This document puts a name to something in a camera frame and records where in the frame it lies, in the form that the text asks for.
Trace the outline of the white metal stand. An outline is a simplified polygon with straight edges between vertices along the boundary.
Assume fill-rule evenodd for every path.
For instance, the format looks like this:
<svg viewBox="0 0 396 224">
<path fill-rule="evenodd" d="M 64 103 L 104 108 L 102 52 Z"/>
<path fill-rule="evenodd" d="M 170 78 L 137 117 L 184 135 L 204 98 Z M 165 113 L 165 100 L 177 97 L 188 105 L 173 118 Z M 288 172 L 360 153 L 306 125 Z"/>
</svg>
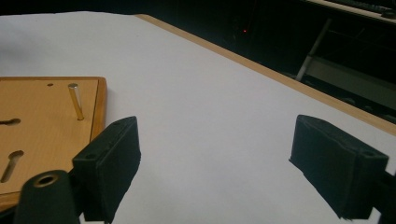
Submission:
<svg viewBox="0 0 396 224">
<path fill-rule="evenodd" d="M 332 19 L 327 19 L 321 27 L 311 49 L 304 58 L 295 79 L 302 81 L 306 76 L 314 77 L 327 85 L 358 95 L 376 104 L 396 110 L 396 84 L 318 55 L 324 39 L 333 33 Z"/>
</svg>

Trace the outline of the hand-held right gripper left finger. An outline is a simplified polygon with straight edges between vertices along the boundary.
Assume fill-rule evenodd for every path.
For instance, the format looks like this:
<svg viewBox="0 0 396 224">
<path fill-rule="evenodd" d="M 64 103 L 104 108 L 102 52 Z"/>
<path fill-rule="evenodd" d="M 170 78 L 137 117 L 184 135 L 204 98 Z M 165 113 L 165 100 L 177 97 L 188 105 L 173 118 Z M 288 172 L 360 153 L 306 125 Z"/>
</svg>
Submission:
<svg viewBox="0 0 396 224">
<path fill-rule="evenodd" d="M 114 220 L 141 161 L 137 118 L 114 121 L 72 160 L 86 221 Z"/>
</svg>

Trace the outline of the orange framed tray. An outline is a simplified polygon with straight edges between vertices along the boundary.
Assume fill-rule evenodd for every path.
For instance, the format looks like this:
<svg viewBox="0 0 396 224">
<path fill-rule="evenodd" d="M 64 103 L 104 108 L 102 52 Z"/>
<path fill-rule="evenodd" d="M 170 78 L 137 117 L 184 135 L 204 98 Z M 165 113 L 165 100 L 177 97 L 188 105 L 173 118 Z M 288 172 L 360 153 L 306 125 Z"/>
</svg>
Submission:
<svg viewBox="0 0 396 224">
<path fill-rule="evenodd" d="M 84 120 L 68 85 L 77 83 Z M 103 77 L 0 77 L 0 212 L 15 206 L 22 185 L 72 159 L 105 127 Z"/>
</svg>

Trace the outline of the light desk with keyboard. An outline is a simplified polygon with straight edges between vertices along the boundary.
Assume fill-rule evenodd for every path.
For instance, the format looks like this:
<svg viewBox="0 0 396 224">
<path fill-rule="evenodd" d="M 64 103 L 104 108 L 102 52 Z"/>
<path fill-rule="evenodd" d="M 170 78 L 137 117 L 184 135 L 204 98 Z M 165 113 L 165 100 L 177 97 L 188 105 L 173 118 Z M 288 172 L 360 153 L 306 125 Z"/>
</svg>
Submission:
<svg viewBox="0 0 396 224">
<path fill-rule="evenodd" d="M 396 25 L 396 9 L 364 3 L 362 0 L 304 0 L 307 3 Z"/>
</svg>

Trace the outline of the brass metal peg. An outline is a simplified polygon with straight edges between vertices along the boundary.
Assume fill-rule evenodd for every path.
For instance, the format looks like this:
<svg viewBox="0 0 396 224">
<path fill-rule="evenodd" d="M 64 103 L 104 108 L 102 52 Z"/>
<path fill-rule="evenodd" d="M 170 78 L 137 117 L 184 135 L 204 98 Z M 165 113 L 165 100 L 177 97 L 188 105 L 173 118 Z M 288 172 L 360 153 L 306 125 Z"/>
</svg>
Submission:
<svg viewBox="0 0 396 224">
<path fill-rule="evenodd" d="M 78 84 L 77 83 L 70 83 L 68 85 L 68 90 L 69 90 L 69 94 L 70 94 L 73 106 L 75 108 L 78 120 L 84 120 L 84 115 L 83 115 L 83 112 L 82 112 L 82 105 L 81 105 L 81 100 L 80 100 L 80 95 L 79 95 Z"/>
</svg>

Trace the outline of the wooden table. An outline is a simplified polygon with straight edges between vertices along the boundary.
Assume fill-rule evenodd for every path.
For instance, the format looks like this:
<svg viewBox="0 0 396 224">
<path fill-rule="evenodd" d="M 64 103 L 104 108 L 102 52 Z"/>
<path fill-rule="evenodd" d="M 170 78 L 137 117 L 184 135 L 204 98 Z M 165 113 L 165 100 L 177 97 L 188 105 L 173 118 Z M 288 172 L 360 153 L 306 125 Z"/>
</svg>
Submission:
<svg viewBox="0 0 396 224">
<path fill-rule="evenodd" d="M 359 120 L 361 120 L 367 124 L 370 124 L 370 125 L 378 128 L 386 133 L 396 136 L 396 124 L 393 124 L 389 121 L 386 121 L 384 119 L 376 117 L 368 112 L 365 112 L 365 111 L 358 109 L 352 105 L 349 105 L 341 100 L 338 100 L 328 94 L 317 91 L 311 87 L 305 86 L 304 84 L 300 83 L 299 81 L 296 81 L 289 77 L 286 77 L 274 70 L 271 70 L 270 68 L 260 65 L 259 63 L 255 63 L 243 56 L 240 56 L 240 55 L 233 53 L 227 49 L 217 46 L 211 42 L 208 42 L 199 36 L 190 34 L 190 33 L 186 32 L 184 30 L 181 30 L 169 23 L 166 23 L 164 21 L 161 21 L 159 19 L 151 17 L 150 15 L 137 14 L 136 17 L 143 21 L 149 22 L 159 28 L 162 28 L 162 29 L 166 30 L 167 32 L 170 32 L 174 35 L 178 35 L 186 40 L 189 40 L 190 42 L 192 42 L 194 44 L 200 45 L 205 49 L 209 49 L 213 52 L 216 52 L 218 55 L 228 58 L 235 63 L 239 63 L 251 70 L 254 70 L 255 72 L 258 72 L 266 77 L 269 77 L 269 78 L 271 78 L 285 86 L 288 86 L 291 89 L 294 89 L 302 94 L 307 95 L 310 98 L 318 100 L 325 105 L 329 105 L 332 108 L 342 111 L 355 119 L 359 119 Z"/>
</svg>

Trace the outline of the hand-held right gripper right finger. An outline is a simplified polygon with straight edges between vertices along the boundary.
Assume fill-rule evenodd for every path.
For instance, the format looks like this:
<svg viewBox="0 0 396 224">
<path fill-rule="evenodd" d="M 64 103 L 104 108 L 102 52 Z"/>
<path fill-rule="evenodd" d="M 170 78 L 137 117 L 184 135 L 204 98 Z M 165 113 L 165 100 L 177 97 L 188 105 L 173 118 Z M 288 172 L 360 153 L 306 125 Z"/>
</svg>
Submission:
<svg viewBox="0 0 396 224">
<path fill-rule="evenodd" d="M 388 161 L 388 155 L 326 120 L 296 119 L 290 162 L 340 218 L 367 219 L 373 209 L 389 218 Z"/>
</svg>

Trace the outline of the white paper sheet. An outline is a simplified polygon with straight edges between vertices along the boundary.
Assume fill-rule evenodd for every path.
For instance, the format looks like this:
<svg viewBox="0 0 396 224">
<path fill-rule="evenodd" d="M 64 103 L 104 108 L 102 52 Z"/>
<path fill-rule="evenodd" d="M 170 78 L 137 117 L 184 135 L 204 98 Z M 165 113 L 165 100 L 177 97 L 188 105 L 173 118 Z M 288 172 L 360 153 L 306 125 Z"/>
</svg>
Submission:
<svg viewBox="0 0 396 224">
<path fill-rule="evenodd" d="M 296 118 L 389 156 L 396 136 L 135 16 L 0 17 L 0 77 L 99 76 L 108 120 L 136 116 L 142 161 L 116 224 L 377 224 L 339 218 L 290 163 Z"/>
</svg>

